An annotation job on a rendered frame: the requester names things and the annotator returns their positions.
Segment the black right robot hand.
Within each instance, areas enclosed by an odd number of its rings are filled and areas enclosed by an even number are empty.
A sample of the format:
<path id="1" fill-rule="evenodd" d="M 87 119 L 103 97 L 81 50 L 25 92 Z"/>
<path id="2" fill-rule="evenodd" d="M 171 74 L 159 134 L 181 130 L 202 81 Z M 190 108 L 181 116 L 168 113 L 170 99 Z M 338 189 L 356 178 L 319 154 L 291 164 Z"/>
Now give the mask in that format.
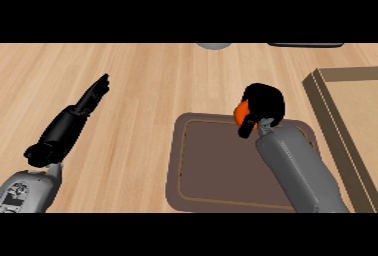
<path id="1" fill-rule="evenodd" d="M 277 88 L 261 83 L 252 83 L 243 91 L 240 102 L 248 102 L 249 115 L 245 117 L 242 126 L 239 126 L 238 135 L 246 139 L 252 132 L 249 117 L 255 117 L 257 124 L 261 119 L 272 118 L 270 126 L 274 127 L 285 116 L 285 100 Z"/>

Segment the brown tray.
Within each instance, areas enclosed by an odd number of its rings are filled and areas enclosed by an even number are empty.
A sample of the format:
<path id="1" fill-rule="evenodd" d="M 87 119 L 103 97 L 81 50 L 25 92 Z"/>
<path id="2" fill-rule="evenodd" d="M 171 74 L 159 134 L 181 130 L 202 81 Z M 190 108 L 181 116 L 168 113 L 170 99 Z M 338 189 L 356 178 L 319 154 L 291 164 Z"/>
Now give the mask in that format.
<path id="1" fill-rule="evenodd" d="M 238 136 L 229 115 L 184 113 L 174 123 L 165 198 L 186 212 L 291 213 L 252 134 Z"/>

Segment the cardboard box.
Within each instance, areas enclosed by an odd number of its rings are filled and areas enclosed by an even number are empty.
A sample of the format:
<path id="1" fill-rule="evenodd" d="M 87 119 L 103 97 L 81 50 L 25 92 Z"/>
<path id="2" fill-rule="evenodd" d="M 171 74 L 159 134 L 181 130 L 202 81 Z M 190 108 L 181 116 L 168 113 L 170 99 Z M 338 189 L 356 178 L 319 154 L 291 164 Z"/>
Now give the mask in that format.
<path id="1" fill-rule="evenodd" d="M 378 66 L 319 68 L 303 86 L 357 213 L 378 213 Z"/>

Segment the dark flat object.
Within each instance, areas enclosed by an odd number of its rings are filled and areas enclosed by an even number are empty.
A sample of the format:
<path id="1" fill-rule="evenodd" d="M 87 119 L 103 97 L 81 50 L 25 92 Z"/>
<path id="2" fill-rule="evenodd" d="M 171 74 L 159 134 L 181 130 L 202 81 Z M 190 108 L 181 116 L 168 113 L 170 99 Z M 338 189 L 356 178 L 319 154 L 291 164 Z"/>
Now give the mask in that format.
<path id="1" fill-rule="evenodd" d="M 274 47 L 294 47 L 294 48 L 338 48 L 344 43 L 267 43 Z"/>

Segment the orange squash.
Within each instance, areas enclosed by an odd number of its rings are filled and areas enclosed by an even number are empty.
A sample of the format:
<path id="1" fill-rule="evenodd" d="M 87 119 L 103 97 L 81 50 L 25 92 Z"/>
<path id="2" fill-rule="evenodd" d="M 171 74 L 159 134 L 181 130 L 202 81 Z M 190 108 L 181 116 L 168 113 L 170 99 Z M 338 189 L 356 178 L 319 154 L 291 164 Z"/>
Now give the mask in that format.
<path id="1" fill-rule="evenodd" d="M 245 121 L 245 117 L 249 115 L 249 107 L 248 107 L 248 102 L 242 101 L 235 110 L 233 110 L 233 120 L 238 126 L 242 126 L 242 123 Z M 249 124 L 252 125 L 252 129 L 257 129 L 257 121 L 255 117 L 249 117 Z"/>

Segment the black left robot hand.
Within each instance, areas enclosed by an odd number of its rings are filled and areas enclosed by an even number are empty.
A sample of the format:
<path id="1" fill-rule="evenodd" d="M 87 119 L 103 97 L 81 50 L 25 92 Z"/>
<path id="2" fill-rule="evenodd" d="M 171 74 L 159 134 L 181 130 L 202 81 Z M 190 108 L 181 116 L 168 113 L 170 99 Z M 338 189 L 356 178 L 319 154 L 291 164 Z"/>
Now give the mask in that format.
<path id="1" fill-rule="evenodd" d="M 23 156 L 34 167 L 59 163 L 66 157 L 83 127 L 103 95 L 109 91 L 109 75 L 103 74 L 84 92 L 78 102 L 68 105 L 49 124 L 38 142 L 28 147 Z"/>

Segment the grey round object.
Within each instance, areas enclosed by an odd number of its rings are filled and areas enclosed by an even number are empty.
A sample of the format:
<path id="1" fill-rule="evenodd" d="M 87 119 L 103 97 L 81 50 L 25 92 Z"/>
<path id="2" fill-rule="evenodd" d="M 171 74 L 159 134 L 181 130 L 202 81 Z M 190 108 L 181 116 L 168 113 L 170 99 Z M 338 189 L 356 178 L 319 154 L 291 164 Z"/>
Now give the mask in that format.
<path id="1" fill-rule="evenodd" d="M 196 45 L 207 50 L 221 50 L 227 48 L 232 43 L 196 43 Z"/>

